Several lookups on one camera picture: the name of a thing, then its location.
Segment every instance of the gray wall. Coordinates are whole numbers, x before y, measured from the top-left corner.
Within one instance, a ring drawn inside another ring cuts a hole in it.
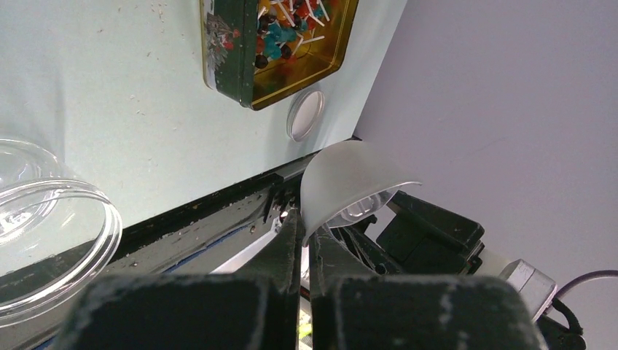
[[[356,135],[560,285],[618,268],[618,1],[409,0]],[[564,301],[615,349],[618,280]]]

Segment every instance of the clear glass container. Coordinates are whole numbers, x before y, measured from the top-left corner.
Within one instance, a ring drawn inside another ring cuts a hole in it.
[[[114,254],[122,222],[54,154],[0,131],[0,327],[56,307]]]

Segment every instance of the blue strip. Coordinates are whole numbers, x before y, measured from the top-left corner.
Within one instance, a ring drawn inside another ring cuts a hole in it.
[[[222,236],[221,238],[217,239],[213,243],[209,244],[204,249],[198,250],[197,252],[191,254],[190,256],[185,257],[183,260],[178,261],[174,266],[172,266],[172,267],[168,268],[167,270],[163,271],[163,273],[170,273],[170,272],[176,270],[177,268],[180,268],[182,265],[188,263],[189,261],[195,259],[196,257],[199,257],[201,254],[203,254],[204,252],[206,252],[210,248],[216,246],[217,244],[220,244],[221,242],[225,241],[227,238],[232,237],[234,234],[238,233],[238,231],[242,231],[242,230],[246,229],[248,226],[249,225],[244,225],[244,226],[241,226],[241,227],[237,228],[236,230],[232,230],[229,233],[226,233],[224,236]],[[49,348],[52,345],[52,341],[53,340],[54,340],[54,337],[51,337],[51,338],[47,339],[43,343],[40,343],[38,346],[36,346],[34,348],[34,350],[44,350],[44,349]]]

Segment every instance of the white table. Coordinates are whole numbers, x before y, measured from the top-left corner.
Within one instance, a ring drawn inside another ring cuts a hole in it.
[[[290,98],[254,112],[206,87],[197,0],[1,0],[0,111],[28,120],[127,227],[349,138],[405,3],[360,1],[302,144],[286,135]]]

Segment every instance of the clear plastic cup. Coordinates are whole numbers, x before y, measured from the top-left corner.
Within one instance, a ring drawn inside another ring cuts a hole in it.
[[[99,189],[51,152],[0,130],[0,327],[78,292],[121,234],[120,215]]]

